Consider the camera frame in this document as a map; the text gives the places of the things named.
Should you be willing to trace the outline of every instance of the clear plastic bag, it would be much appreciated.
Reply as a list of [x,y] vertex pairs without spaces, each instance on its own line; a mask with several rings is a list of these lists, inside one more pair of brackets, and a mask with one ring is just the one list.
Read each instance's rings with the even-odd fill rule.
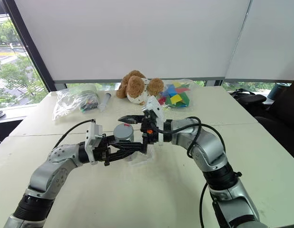
[[163,80],[164,89],[157,100],[164,108],[182,108],[192,106],[192,91],[199,85],[190,79]]
[[84,84],[57,91],[52,120],[57,120],[79,109],[81,112],[97,108],[99,103],[95,85]]

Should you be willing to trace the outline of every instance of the white table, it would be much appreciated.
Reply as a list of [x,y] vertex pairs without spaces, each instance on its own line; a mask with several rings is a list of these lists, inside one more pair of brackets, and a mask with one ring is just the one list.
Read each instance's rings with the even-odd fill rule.
[[[294,159],[258,123],[216,126],[227,156],[270,227],[294,223]],[[135,140],[140,137],[135,131]],[[60,135],[10,136],[0,145],[0,228],[12,213],[33,171]],[[71,134],[63,143],[77,143]],[[185,149],[155,145],[154,160],[104,167],[86,164],[71,172],[45,228],[197,228],[205,179]],[[209,194],[203,201],[205,227],[218,227]]]
[[[141,111],[142,106],[129,102],[127,98],[117,98],[115,91],[109,92],[112,97],[108,103],[108,108],[103,113],[98,109],[91,110],[86,114],[77,111],[57,121],[52,121],[56,94],[50,93],[33,110],[33,113],[19,124],[10,136],[64,134],[77,123],[94,118],[97,123],[103,125],[103,131],[110,132],[120,123],[118,118],[128,114],[143,114]],[[195,90],[194,97],[195,99],[192,99],[193,106],[165,111],[165,117],[167,119],[183,119],[189,116],[198,116],[203,123],[212,126],[257,123],[257,120],[221,86],[199,87]],[[140,127],[139,125],[134,125],[134,128],[139,129]],[[72,133],[84,133],[86,129],[87,125],[82,125],[74,129]]]

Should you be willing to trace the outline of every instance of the office chair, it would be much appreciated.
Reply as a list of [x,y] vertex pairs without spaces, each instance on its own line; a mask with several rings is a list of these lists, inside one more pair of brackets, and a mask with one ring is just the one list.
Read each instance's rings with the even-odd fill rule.
[[248,111],[253,110],[249,112],[294,157],[294,81],[270,107],[256,109],[263,101],[260,95],[238,99]]

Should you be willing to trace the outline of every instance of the plush toy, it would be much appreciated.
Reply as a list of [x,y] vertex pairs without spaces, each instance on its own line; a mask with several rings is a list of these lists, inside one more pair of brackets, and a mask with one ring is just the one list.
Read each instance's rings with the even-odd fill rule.
[[133,70],[121,81],[117,90],[118,98],[127,97],[135,104],[143,105],[150,96],[157,96],[163,91],[164,83],[159,78],[148,80],[138,70]]

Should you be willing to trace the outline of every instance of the teddy bear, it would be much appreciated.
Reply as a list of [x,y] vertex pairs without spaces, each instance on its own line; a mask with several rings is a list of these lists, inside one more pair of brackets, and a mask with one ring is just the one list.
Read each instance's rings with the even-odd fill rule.
[[133,70],[123,77],[116,96],[127,97],[132,103],[144,105],[150,96],[157,96],[163,89],[164,83],[161,79],[148,80],[141,72]]

